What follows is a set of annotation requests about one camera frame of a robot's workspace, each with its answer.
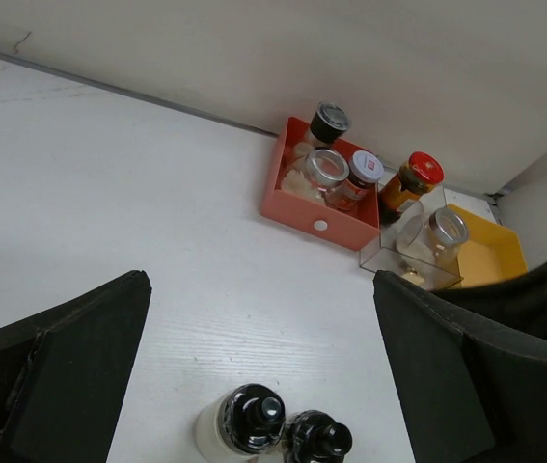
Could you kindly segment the black-cap brown spice bottle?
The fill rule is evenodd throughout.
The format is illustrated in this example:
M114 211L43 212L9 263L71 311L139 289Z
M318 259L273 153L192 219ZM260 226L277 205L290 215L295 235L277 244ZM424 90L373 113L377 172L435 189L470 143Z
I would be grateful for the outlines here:
M307 410L287 419L281 445L287 463L342 463L352 449L353 436L330 415Z

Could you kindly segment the silver-cap white spice shaker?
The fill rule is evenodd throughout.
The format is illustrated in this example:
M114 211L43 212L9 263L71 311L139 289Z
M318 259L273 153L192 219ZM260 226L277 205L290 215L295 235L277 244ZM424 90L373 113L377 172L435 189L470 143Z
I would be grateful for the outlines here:
M350 128L351 120L337 104L321 101L301 140L294 146L295 158L307 156L312 150L330 148Z

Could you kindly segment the silver-lid clear glass jar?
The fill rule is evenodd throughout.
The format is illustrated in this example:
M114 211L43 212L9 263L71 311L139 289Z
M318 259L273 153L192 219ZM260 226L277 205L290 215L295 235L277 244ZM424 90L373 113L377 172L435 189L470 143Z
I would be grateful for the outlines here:
M280 181L280 189L304 200L326 205L326 196L349 175L346 160L336 151L314 149L294 161Z

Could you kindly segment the black-cap white spice bottle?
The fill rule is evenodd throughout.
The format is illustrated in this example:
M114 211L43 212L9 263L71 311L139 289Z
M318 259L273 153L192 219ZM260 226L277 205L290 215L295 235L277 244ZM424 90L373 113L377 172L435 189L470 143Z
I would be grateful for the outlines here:
M249 383L208 404L196 420L194 437L208 462L247 462L278 446L285 423L281 397Z

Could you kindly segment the red-lid dark sauce jar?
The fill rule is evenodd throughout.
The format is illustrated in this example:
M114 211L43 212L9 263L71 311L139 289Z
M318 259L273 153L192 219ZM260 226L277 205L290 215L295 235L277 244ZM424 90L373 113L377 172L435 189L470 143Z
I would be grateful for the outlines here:
M380 225L392 225L444 178L445 172L434 157L423 151L413 152L378 193Z

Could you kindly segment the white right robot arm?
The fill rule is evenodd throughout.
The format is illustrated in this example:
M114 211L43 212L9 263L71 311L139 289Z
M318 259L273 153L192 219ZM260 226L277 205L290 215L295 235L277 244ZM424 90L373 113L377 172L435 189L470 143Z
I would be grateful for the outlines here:
M495 284L432 293L509 328L547 340L547 261L519 277Z

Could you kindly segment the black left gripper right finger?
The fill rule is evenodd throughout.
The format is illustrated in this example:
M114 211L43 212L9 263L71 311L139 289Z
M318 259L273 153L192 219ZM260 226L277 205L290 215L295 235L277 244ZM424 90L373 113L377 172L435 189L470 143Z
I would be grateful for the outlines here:
M547 462L547 340L389 271L376 314L418 462Z

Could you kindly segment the white-lid small brown jar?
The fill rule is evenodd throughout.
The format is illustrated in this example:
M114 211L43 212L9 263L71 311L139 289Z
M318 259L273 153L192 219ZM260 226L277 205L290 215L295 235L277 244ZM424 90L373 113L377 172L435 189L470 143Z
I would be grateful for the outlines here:
M384 174L380 160L370 151L356 150L348 160L349 174L327 196L329 205L337 210L352 210L368 193L377 190Z

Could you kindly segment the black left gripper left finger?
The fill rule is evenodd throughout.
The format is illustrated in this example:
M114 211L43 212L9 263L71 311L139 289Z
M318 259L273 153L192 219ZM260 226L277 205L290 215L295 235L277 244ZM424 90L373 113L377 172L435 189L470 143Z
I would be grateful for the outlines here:
M0 462L104 462L147 319L132 270L0 328Z

